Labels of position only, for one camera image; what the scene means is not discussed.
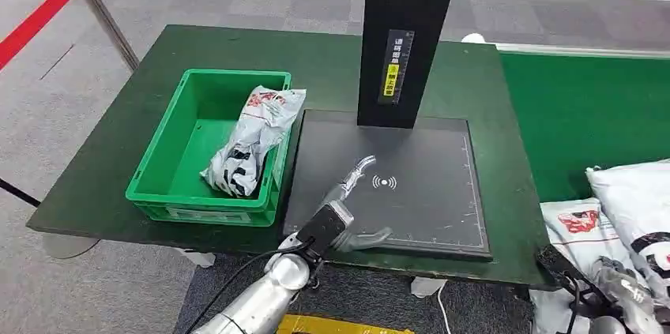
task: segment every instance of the robotic arm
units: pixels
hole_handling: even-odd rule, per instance
[[[193,333],[272,334],[290,303],[318,273],[326,251],[331,247],[338,251],[360,250],[383,242],[391,234],[388,227],[372,235],[350,233],[348,228],[354,217],[344,205],[344,199],[364,176],[365,168],[374,163],[374,156],[360,160],[326,194],[321,208],[305,226],[280,244],[279,249],[287,253],[271,257],[261,279]]]

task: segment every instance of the yellow label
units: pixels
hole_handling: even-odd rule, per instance
[[[395,93],[398,69],[400,69],[398,64],[389,64],[389,69],[386,71],[386,81],[384,82],[384,96],[393,96]]]
[[[414,334],[413,331],[408,329],[400,331],[328,318],[285,315],[279,328],[277,328],[277,334],[295,334],[297,332],[307,334]]]

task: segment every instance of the wrapped package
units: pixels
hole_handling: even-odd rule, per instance
[[[304,89],[254,88],[228,143],[200,175],[215,190],[250,196],[256,189],[265,155],[287,136],[305,100]]]
[[[620,261],[633,268],[626,247],[621,243],[612,223],[600,209],[596,198],[541,204],[549,242],[585,276],[600,257]],[[638,280],[644,283],[639,274]],[[535,305],[533,332],[555,334],[565,332],[572,311],[568,307],[574,296],[568,291],[529,291]],[[589,332],[590,320],[577,316],[574,334]]]
[[[670,160],[588,168],[586,176],[654,298],[670,306]]]

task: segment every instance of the yellow floor mat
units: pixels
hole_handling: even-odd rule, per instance
[[[277,334],[414,334],[413,331],[391,330],[328,318],[287,314],[279,325]]]

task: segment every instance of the white plastic bag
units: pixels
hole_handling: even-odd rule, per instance
[[[670,306],[670,161],[588,168],[586,176],[654,298]]]
[[[304,89],[254,88],[228,143],[200,175],[215,190],[249,196],[256,189],[268,151],[291,129],[305,100]]]
[[[634,268],[626,247],[596,198],[546,202],[541,208],[549,242],[585,276],[592,275],[591,268],[600,256],[620,261],[626,268]],[[642,276],[636,276],[644,283]],[[529,293],[535,305],[533,332],[565,332],[572,314],[568,304],[574,296],[564,289],[530,290]],[[577,316],[572,333],[587,334],[589,326],[588,318]]]

